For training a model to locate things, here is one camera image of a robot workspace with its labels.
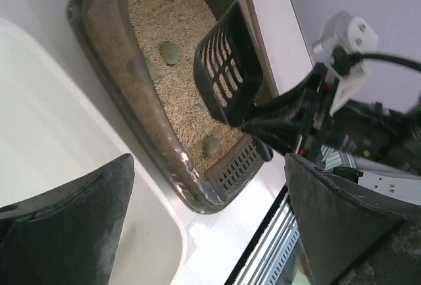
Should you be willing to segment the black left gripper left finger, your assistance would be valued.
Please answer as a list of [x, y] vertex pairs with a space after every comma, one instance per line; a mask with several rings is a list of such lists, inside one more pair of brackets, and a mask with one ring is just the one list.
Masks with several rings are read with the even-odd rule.
[[123, 154], [1, 208], [2, 284], [108, 284], [134, 186]]

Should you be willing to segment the grey-green litter clump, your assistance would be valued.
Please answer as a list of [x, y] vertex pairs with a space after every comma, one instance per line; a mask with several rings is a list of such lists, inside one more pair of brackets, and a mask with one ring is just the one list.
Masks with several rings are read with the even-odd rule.
[[167, 65], [173, 66], [180, 58], [180, 48], [175, 43], [167, 41], [161, 44], [160, 54]]
[[213, 135], [209, 135], [205, 139], [204, 153], [209, 159], [215, 158], [220, 152], [220, 141]]
[[225, 81], [227, 81], [233, 87], [233, 89], [237, 89], [237, 87], [243, 83], [243, 78], [236, 66], [227, 66], [222, 71], [221, 76], [225, 77]]

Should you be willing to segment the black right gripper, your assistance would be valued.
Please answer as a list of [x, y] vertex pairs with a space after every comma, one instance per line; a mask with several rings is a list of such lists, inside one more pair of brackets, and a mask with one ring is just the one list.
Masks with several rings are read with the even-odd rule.
[[330, 114], [338, 85], [328, 68], [316, 63], [298, 86], [252, 109], [241, 130], [282, 155], [296, 153], [315, 162], [326, 146], [420, 175], [420, 111], [401, 113], [380, 102], [349, 100]]

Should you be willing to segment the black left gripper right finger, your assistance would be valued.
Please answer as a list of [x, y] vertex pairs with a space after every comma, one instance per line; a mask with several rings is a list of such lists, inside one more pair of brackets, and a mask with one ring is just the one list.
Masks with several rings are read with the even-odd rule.
[[285, 176], [313, 284], [420, 283], [420, 206], [294, 153]]

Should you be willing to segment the black slotted litter scoop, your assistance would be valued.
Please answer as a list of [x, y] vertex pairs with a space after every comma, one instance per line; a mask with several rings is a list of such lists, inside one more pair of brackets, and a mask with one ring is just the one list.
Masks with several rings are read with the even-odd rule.
[[193, 75], [211, 117], [241, 126], [264, 75], [239, 3], [232, 3], [197, 45]]

